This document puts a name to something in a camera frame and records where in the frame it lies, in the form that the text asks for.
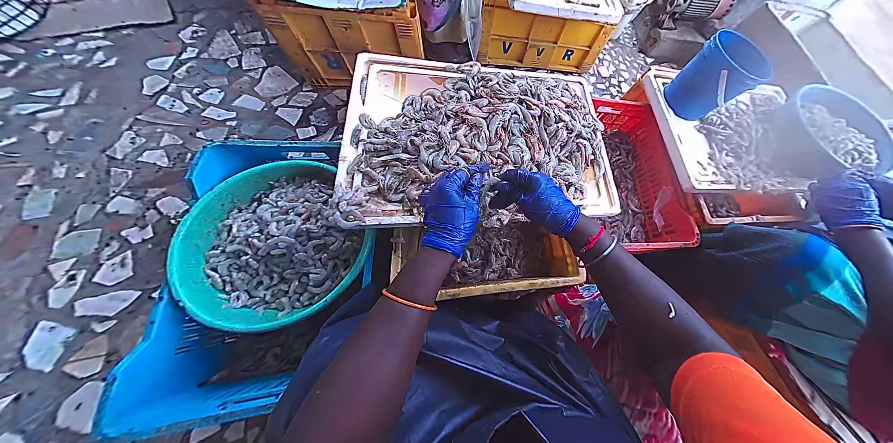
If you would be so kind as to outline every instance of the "orange bangle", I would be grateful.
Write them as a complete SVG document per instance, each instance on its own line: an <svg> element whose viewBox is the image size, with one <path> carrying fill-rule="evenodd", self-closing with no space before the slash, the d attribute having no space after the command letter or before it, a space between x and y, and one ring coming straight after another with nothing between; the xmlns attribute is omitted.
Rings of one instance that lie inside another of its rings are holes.
<svg viewBox="0 0 893 443"><path fill-rule="evenodd" d="M412 307L413 309L419 309L420 311L434 312L434 311L438 310L437 305L421 305L419 303L410 302L409 300L404 300L403 298L400 298L399 296L392 295L387 289L382 289L381 294L385 295L386 297L390 298L391 300L393 300L397 303L402 303L403 305L407 305L409 307Z"/></svg>

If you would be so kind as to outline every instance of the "orange cloth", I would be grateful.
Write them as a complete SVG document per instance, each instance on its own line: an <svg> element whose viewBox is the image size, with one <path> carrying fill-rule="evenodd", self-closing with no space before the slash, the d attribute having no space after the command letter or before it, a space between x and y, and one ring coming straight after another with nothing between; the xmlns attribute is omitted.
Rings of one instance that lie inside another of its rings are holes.
<svg viewBox="0 0 893 443"><path fill-rule="evenodd" d="M671 405L686 443L833 443L742 359L705 353L682 364Z"/></svg>

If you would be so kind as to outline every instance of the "blue nitrile glove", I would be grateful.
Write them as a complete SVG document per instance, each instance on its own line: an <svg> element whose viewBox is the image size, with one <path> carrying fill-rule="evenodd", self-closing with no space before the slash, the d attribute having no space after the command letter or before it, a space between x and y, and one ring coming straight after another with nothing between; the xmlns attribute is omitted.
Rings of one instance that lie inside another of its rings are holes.
<svg viewBox="0 0 893 443"><path fill-rule="evenodd" d="M517 202L530 221L560 237L566 237L580 219L580 207L571 204L564 191L546 173L509 169L499 176L497 194L490 207L506 209Z"/></svg>
<svg viewBox="0 0 893 443"><path fill-rule="evenodd" d="M421 196L425 235L421 245L462 256L480 217L480 185L489 164L453 169Z"/></svg>
<svg viewBox="0 0 893 443"><path fill-rule="evenodd" d="M884 228L880 202L870 182L874 178L870 173L847 169L840 175L821 179L809 187L811 206L828 228Z"/></svg>

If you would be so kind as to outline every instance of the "broken tile floor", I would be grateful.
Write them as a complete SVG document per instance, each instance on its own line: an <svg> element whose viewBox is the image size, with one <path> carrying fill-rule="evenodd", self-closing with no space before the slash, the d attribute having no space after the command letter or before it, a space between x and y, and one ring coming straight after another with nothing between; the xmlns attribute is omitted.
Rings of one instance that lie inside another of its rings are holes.
<svg viewBox="0 0 893 443"><path fill-rule="evenodd" d="M3 443L88 438L164 281L195 151L340 138L347 91L304 83L245 0L168 1L168 24L0 43ZM625 34L586 78L619 97L647 64ZM262 424L161 439L253 443Z"/></svg>

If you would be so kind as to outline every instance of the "blue plastic crate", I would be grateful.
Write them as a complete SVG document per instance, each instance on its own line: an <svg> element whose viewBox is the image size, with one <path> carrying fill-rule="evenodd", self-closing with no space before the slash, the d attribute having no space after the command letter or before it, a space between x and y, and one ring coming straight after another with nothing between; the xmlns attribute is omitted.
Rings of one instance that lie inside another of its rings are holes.
<svg viewBox="0 0 893 443"><path fill-rule="evenodd" d="M197 199L232 175L267 162L297 158L337 165L339 148L336 142L212 142L195 155L186 178ZM372 277L373 252L363 281ZM222 367L237 337L198 324L163 288L143 340L106 380L93 436L132 441L272 412L292 373L202 385Z"/></svg>

